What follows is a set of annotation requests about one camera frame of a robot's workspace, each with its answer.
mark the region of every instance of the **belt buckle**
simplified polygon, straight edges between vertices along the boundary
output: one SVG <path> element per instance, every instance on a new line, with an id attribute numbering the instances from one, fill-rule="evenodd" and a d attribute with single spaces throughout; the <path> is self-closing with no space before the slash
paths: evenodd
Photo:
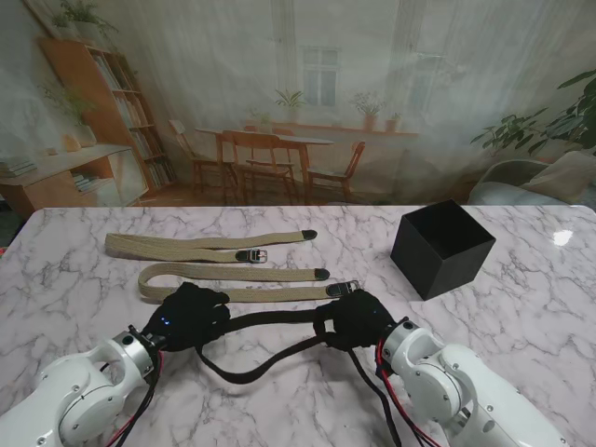
<path id="1" fill-rule="evenodd" d="M 348 281 L 348 282 L 338 282 L 337 284 L 331 284 L 327 286 L 327 294 L 331 298 L 338 298 L 340 296 L 348 295 L 353 291 L 358 291 L 360 289 L 360 283 L 356 280 Z"/>
<path id="2" fill-rule="evenodd" d="M 261 249 L 249 250 L 249 262 L 251 264 L 264 264 L 267 262 L 267 251 Z"/>

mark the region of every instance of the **black box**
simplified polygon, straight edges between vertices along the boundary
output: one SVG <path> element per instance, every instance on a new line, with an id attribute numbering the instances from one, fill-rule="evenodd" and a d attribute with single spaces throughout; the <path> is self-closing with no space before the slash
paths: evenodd
<path id="1" fill-rule="evenodd" d="M 391 259 L 423 300 L 472 281 L 494 237 L 452 200 L 404 214 Z"/>

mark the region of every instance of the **wire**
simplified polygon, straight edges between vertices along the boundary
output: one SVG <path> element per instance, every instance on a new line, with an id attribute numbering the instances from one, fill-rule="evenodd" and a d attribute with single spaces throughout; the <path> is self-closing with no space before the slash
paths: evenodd
<path id="1" fill-rule="evenodd" d="M 151 384 L 149 385 L 149 389 L 147 390 L 147 393 L 145 394 L 145 397 L 143 398 L 141 405 L 139 406 L 139 408 L 137 409 L 135 414 L 132 415 L 130 417 L 130 419 L 126 422 L 126 424 L 123 425 L 114 434 L 114 436 L 108 441 L 108 443 L 106 444 L 105 447 L 110 447 L 118 439 L 119 440 L 118 440 L 118 444 L 116 445 L 116 447 L 121 447 L 122 444 L 124 444 L 124 442 L 126 441 L 127 437 L 129 436 L 130 431 L 132 431 L 132 429 L 134 428 L 134 425 L 137 423 L 139 418 L 142 416 L 142 414 L 145 412 L 145 410 L 151 404 L 151 401 L 153 400 L 153 396 L 156 391 L 157 380 L 159 380 L 159 377 L 161 376 L 161 372 L 162 372 L 163 366 L 164 366 L 164 355 L 161 351 L 157 351 L 157 365 L 156 366 L 157 367 L 154 368 L 154 375 L 151 379 Z"/>
<path id="2" fill-rule="evenodd" d="M 381 391 L 378 388 L 377 385 L 375 385 L 373 383 L 373 381 L 370 379 L 370 377 L 368 375 L 366 375 L 366 373 L 362 369 L 362 365 L 360 364 L 358 357 L 356 357 L 356 354 L 354 354 L 354 351 L 352 349 L 348 349 L 347 354 L 350 356 L 350 358 L 354 362 L 354 366 L 356 366 L 356 369 L 357 369 L 358 373 L 360 374 L 360 377 L 362 377 L 362 379 L 364 380 L 366 385 L 368 385 L 369 388 L 372 391 L 374 391 L 374 394 L 376 394 L 379 397 L 379 399 L 381 400 L 381 403 L 383 404 L 383 411 L 385 412 L 385 419 L 387 421 L 387 426 L 389 427 L 389 432 L 391 433 L 391 438 L 393 439 L 393 443 L 397 447 L 401 447 L 400 435 L 398 434 L 398 430 L 395 428 L 395 423 L 393 422 L 393 416 L 391 415 L 391 406 L 389 405 L 387 396 L 383 393 L 383 391 Z"/>
<path id="3" fill-rule="evenodd" d="M 379 341 L 379 343 L 376 347 L 375 359 L 376 359 L 376 364 L 379 367 L 379 370 L 381 373 L 381 379 L 383 380 L 383 383 L 385 384 L 385 388 L 386 388 L 387 392 L 389 393 L 389 396 L 391 397 L 393 404 L 398 409 L 398 412 L 400 412 L 401 417 L 406 422 L 408 427 L 410 427 L 410 430 L 413 432 L 413 434 L 415 435 L 418 442 L 420 442 L 419 438 L 422 438 L 422 440 L 425 443 L 427 443 L 428 445 L 430 445 L 431 447 L 440 447 L 440 444 L 438 442 L 436 442 L 435 440 L 430 438 L 424 431 L 422 431 L 422 429 L 419 426 L 417 426 L 413 422 L 412 419 L 410 419 L 410 416 L 408 416 L 408 414 L 405 412 L 405 410 L 401 406 L 400 400 L 398 399 L 398 395 L 396 394 L 395 390 L 393 389 L 393 386 L 389 383 L 389 377 L 387 376 L 386 370 L 383 368 L 383 359 L 381 358 L 381 352 L 382 352 L 384 343 L 385 343 L 385 340 Z"/>

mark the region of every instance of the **white marble surface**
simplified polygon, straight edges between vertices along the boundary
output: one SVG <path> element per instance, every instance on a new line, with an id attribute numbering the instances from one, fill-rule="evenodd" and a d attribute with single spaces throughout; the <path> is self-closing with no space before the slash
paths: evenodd
<path id="1" fill-rule="evenodd" d="M 395 319 L 408 315 L 444 340 L 476 350 L 550 418 L 570 445 L 593 445 L 593 211 L 468 208 L 496 237 L 496 244 L 473 283 L 423 303 L 388 257 L 400 216 L 411 210 L 39 211 L 0 260 L 0 413 L 27 396 L 34 375 L 56 357 L 90 349 L 100 338 L 112 337 L 130 323 L 142 327 L 153 312 L 152 305 L 140 300 L 136 285 L 139 272 L 151 262 L 106 256 L 106 232 L 244 237 L 312 228 L 318 231 L 314 241 L 268 248 L 266 266 L 324 266 L 332 280 L 358 279 Z M 569 236 L 560 233 L 565 231 L 573 234 L 565 245 L 556 245 L 555 240 L 562 243 Z M 173 280 L 157 278 L 156 283 Z M 230 307 L 233 315 L 239 315 L 316 305 Z M 308 325 L 250 328 L 218 340 L 206 353 L 226 369 L 244 371 L 311 334 Z M 358 354 L 371 372 L 371 351 L 359 350 Z M 396 386 L 400 388 L 399 379 Z M 124 420 L 122 415 L 118 424 Z M 425 427 L 438 433 L 433 424 Z M 405 446 L 416 445 L 404 424 L 399 423 L 399 430 Z M 103 445 L 105 440 L 88 445 Z M 249 386 L 223 382 L 206 371 L 194 352 L 168 354 L 156 399 L 127 445 L 363 446 L 391 445 L 391 441 L 377 397 L 362 383 L 347 355 L 320 346 L 285 360 Z"/>

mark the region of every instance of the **window sill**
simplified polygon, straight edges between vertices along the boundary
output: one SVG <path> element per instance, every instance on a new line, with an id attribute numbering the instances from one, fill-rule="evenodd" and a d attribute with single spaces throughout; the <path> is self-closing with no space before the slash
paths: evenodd
<path id="1" fill-rule="evenodd" d="M 393 135 L 402 137 L 417 137 L 417 133 L 413 132 L 385 132 L 384 130 L 364 130 L 354 128 L 342 128 L 341 126 L 319 126 L 314 124 L 299 124 L 299 123 L 273 123 L 274 126 L 284 126 L 287 128 L 298 128 L 298 129 L 318 129 L 318 130 L 335 130 L 339 132 L 352 132 L 352 133 L 366 133 L 370 135 Z"/>

